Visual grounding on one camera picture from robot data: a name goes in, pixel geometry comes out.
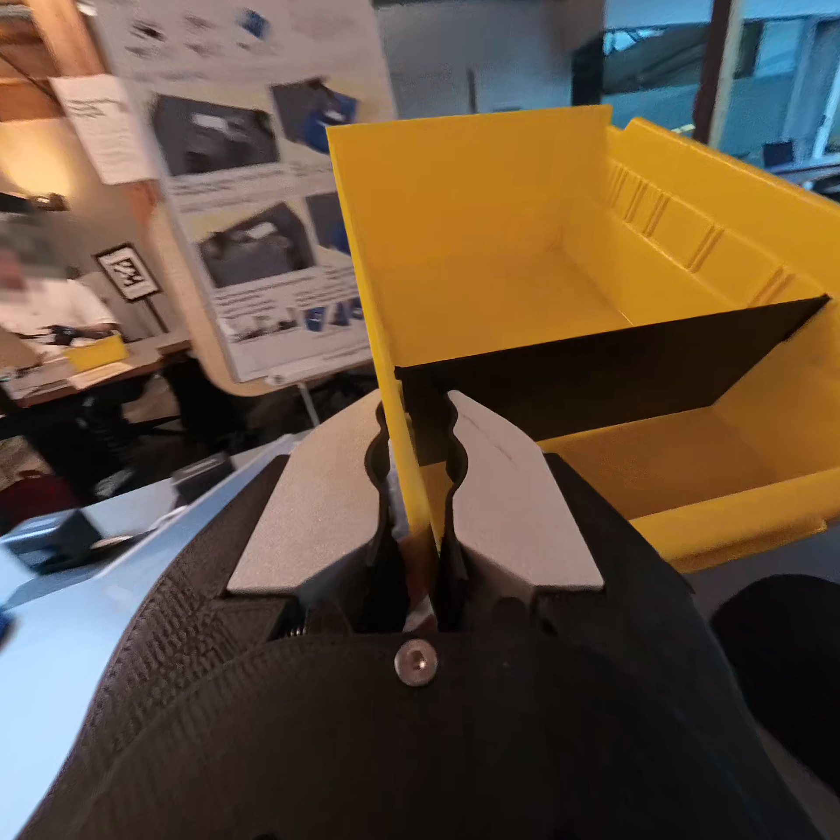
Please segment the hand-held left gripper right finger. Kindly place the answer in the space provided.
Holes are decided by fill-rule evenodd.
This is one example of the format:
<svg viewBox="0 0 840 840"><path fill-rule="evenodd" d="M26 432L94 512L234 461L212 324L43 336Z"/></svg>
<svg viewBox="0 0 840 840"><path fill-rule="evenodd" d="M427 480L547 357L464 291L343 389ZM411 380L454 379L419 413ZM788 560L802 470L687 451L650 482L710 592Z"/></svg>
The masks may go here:
<svg viewBox="0 0 840 840"><path fill-rule="evenodd" d="M541 447L465 393L446 396L466 460L447 512L479 580L494 594L601 591L602 573Z"/></svg>

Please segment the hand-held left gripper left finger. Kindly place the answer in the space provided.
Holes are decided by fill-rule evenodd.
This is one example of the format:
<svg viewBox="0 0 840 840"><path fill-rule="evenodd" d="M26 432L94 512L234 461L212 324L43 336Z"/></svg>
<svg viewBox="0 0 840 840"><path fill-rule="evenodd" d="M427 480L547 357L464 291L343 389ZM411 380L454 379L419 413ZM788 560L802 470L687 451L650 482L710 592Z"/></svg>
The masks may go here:
<svg viewBox="0 0 840 840"><path fill-rule="evenodd" d="M380 390L331 416L290 453L228 583L231 595L362 597L380 529L368 455Z"/></svg>

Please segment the yellow plastic bin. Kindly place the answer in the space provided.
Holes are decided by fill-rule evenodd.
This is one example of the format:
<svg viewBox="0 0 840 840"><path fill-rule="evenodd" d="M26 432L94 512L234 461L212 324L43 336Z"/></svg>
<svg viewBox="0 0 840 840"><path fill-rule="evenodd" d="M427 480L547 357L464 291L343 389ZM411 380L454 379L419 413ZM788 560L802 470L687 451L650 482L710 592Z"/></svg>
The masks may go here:
<svg viewBox="0 0 840 840"><path fill-rule="evenodd" d="M680 571L838 524L838 205L607 106L329 131L409 532L420 465L397 366L827 295L707 408L543 440Z"/></svg>

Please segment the small grey box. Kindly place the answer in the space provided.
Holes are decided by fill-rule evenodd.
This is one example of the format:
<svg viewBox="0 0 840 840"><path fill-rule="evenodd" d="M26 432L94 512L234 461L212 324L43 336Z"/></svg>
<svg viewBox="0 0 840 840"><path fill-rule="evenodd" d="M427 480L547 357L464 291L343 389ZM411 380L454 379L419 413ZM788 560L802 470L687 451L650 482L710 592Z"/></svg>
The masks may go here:
<svg viewBox="0 0 840 840"><path fill-rule="evenodd" d="M20 522L1 538L2 548L35 574L69 571L90 562L100 531L81 509Z"/></svg>
<svg viewBox="0 0 840 840"><path fill-rule="evenodd" d="M171 474L174 493L190 504L235 472L232 459L224 454L207 456Z"/></svg>

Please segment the black bin divider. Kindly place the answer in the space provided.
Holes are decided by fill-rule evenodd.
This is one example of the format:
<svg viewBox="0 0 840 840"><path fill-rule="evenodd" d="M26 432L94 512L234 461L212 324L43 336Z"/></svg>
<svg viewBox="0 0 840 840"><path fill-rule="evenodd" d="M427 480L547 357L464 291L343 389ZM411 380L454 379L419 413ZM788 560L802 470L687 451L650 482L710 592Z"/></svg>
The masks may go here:
<svg viewBox="0 0 840 840"><path fill-rule="evenodd" d="M458 392L534 442L707 408L830 297L397 366L421 466L447 458Z"/></svg>

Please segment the cluttered wooden table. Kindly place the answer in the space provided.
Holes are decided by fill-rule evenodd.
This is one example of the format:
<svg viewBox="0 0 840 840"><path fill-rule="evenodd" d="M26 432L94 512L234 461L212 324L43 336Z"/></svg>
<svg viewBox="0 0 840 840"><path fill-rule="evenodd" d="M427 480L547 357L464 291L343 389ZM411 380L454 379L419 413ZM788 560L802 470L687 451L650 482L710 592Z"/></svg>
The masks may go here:
<svg viewBox="0 0 840 840"><path fill-rule="evenodd" d="M155 373L165 361L189 350L192 345L183 330L125 344L129 358L122 363L76 373L63 355L27 371L2 370L2 387L16 406L29 408L87 392L97 385Z"/></svg>

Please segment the small yellow bin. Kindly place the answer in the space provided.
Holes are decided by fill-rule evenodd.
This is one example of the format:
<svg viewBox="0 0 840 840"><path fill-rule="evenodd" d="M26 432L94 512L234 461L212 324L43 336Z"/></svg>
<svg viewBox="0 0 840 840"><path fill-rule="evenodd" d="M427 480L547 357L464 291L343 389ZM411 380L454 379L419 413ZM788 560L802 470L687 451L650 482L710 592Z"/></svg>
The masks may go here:
<svg viewBox="0 0 840 840"><path fill-rule="evenodd" d="M122 363L130 356L125 342L118 333L94 339L85 345L66 347L62 354L76 373L85 373L109 364Z"/></svg>

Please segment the printed tag sign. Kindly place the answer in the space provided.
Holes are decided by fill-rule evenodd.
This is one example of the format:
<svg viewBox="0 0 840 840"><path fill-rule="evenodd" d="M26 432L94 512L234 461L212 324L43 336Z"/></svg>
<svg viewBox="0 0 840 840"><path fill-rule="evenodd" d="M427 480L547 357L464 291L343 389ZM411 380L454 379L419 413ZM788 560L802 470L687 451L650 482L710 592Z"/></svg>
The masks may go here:
<svg viewBox="0 0 840 840"><path fill-rule="evenodd" d="M141 304L161 333L170 331L154 302L164 294L163 287L133 244L124 243L100 251L92 255L92 259L121 299L130 305Z"/></svg>

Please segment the black textured wrist rest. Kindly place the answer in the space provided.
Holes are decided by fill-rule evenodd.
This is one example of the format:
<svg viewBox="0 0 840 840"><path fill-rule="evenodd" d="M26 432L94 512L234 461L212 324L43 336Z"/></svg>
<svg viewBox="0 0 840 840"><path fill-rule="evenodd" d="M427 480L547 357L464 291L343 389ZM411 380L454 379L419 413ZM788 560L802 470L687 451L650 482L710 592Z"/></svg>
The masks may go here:
<svg viewBox="0 0 840 840"><path fill-rule="evenodd" d="M839 584L772 575L720 605L710 625L754 719L839 795Z"/></svg>

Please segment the instruction poster board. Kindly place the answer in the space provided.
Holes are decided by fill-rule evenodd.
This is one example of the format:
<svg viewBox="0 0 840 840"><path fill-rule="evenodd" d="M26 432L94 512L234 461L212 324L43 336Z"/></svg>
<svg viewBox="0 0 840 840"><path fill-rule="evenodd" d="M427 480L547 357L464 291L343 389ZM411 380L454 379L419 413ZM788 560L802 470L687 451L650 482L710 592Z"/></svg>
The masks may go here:
<svg viewBox="0 0 840 840"><path fill-rule="evenodd" d="M207 377L257 396L371 357L328 131L396 116L372 2L92 2L157 167L150 220Z"/></svg>

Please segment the paper wall notice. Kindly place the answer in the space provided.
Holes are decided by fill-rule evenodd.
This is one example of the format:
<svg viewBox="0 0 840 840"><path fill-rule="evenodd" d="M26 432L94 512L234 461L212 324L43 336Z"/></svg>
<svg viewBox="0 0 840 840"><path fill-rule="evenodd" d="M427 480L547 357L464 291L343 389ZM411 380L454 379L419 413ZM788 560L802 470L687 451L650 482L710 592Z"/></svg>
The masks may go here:
<svg viewBox="0 0 840 840"><path fill-rule="evenodd" d="M104 185L158 179L121 80L97 74L53 77L49 84Z"/></svg>

